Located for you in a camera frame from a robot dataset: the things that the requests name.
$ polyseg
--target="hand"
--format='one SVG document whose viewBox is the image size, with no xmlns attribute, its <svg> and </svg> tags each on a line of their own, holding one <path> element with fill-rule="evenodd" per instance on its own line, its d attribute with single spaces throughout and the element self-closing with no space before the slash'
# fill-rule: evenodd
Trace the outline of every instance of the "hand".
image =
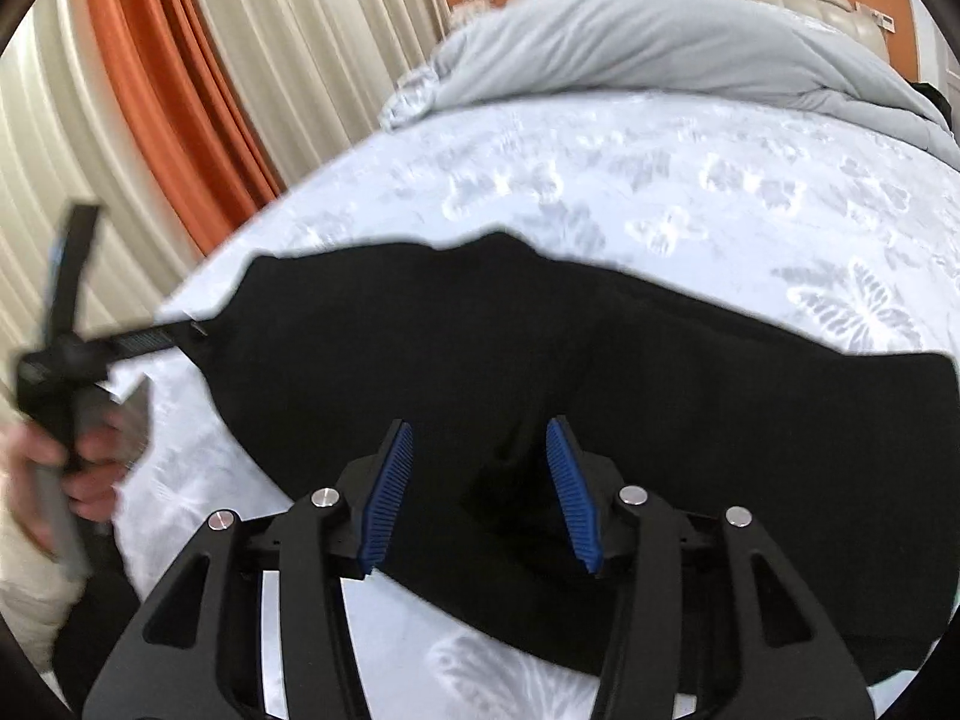
<svg viewBox="0 0 960 720">
<path fill-rule="evenodd" d="M 126 466 L 114 457 L 119 433 L 113 424 L 115 415 L 107 416 L 107 424 L 80 437 L 77 451 L 93 463 L 89 469 L 64 476 L 64 491 L 70 497 L 70 509 L 79 517 L 94 522 L 107 522 L 116 509 L 114 485 L 123 479 Z M 64 447 L 33 422 L 24 422 L 8 430 L 0 445 L 0 463 L 7 467 L 7 505 L 24 533 L 40 549 L 53 552 L 53 534 L 40 510 L 34 484 L 33 463 L 62 466 L 67 453 Z"/>
</svg>

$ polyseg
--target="curtain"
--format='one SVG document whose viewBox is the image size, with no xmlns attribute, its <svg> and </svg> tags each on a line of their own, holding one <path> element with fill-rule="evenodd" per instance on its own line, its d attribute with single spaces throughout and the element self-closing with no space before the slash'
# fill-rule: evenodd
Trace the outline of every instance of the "curtain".
<svg viewBox="0 0 960 720">
<path fill-rule="evenodd" d="M 38 341 L 49 250 L 69 199 L 107 208 L 83 288 L 86 331 L 150 319 L 197 252 L 109 88 L 85 0 L 37 0 L 0 57 L 0 380 Z M 0 399 L 0 422 L 13 416 Z"/>
<path fill-rule="evenodd" d="M 446 0 L 198 0 L 287 185 L 376 129 L 395 80 L 443 37 Z"/>
<path fill-rule="evenodd" d="M 203 253 L 281 191 L 194 0 L 89 0 L 136 143 Z"/>
</svg>

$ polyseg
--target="bed sheet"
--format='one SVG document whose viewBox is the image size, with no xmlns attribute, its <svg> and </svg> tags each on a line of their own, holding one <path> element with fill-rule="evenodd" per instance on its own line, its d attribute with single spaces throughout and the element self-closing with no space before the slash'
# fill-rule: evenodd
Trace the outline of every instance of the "bed sheet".
<svg viewBox="0 0 960 720">
<path fill-rule="evenodd" d="M 216 312 L 257 252 L 447 247 L 501 228 L 838 348 L 955 355 L 958 199 L 960 173 L 943 162 L 818 114 L 656 91 L 522 98 L 374 135 L 258 215 L 160 315 Z M 117 531 L 146 593 L 210 512 L 262 517 L 290 502 L 184 355 L 125 365 L 114 388 L 142 373 L 155 383 L 154 442 L 124 486 Z M 268 709 L 285 716 L 275 577 L 265 589 Z M 487 640 L 377 573 L 344 595 L 376 720 L 589 717 L 594 678 Z M 872 688 L 877 708 L 910 676 Z"/>
</svg>

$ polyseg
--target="gray blanket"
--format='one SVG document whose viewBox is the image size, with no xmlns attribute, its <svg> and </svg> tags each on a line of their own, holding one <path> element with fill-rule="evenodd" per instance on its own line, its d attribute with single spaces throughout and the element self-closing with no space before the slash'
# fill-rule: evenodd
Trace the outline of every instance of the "gray blanket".
<svg viewBox="0 0 960 720">
<path fill-rule="evenodd" d="M 521 0 L 450 35 L 402 79 L 381 124 L 515 95 L 647 88 L 826 114 L 960 170 L 943 116 L 880 57 L 819 22 L 741 0 Z"/>
</svg>

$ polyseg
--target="power outlet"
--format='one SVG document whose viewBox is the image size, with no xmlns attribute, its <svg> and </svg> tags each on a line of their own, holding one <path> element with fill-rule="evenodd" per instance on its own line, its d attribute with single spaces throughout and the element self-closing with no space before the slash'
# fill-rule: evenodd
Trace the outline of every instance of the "power outlet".
<svg viewBox="0 0 960 720">
<path fill-rule="evenodd" d="M 873 19 L 880 29 L 885 29 L 888 32 L 896 32 L 896 25 L 894 24 L 893 16 L 888 16 L 886 13 L 881 13 L 880 10 L 872 8 L 870 5 L 865 5 L 862 2 L 858 2 L 856 4 L 856 9 L 857 12 Z"/>
</svg>

